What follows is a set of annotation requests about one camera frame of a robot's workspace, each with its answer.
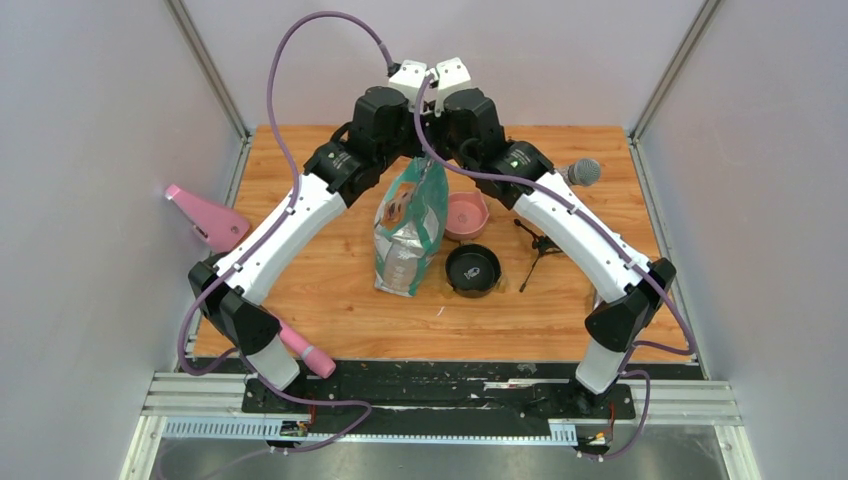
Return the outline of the green dog food bag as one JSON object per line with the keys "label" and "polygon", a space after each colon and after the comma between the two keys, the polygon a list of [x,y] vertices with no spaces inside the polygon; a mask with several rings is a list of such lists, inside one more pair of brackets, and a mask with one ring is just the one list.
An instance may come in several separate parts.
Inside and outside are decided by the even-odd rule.
{"label": "green dog food bag", "polygon": [[412,159],[393,180],[373,225],[376,289],[407,298],[417,294],[441,248],[448,195],[444,167],[428,156]]}

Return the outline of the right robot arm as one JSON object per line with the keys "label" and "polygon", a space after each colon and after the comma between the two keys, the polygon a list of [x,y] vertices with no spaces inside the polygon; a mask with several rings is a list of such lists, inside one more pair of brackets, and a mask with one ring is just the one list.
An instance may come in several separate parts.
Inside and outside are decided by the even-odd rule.
{"label": "right robot arm", "polygon": [[494,102],[480,89],[455,91],[441,111],[428,112],[428,87],[423,83],[418,88],[411,107],[423,150],[539,227],[600,295],[601,304],[585,320],[590,342],[570,392],[577,413],[598,416],[609,407],[609,389],[659,307],[676,309],[668,293],[676,276],[674,265],[630,247],[576,197],[536,146],[509,139]]}

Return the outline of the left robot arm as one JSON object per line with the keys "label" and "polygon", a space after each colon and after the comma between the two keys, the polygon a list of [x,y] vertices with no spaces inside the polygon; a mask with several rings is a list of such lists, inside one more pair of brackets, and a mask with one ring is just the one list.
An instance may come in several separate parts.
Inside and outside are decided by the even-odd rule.
{"label": "left robot arm", "polygon": [[280,204],[230,253],[197,263],[188,279],[200,312],[268,383],[268,400],[298,411],[306,386],[296,379],[283,327],[263,302],[279,276],[326,225],[343,214],[401,156],[412,153],[414,97],[376,86],[354,105],[350,122],[319,146]]}

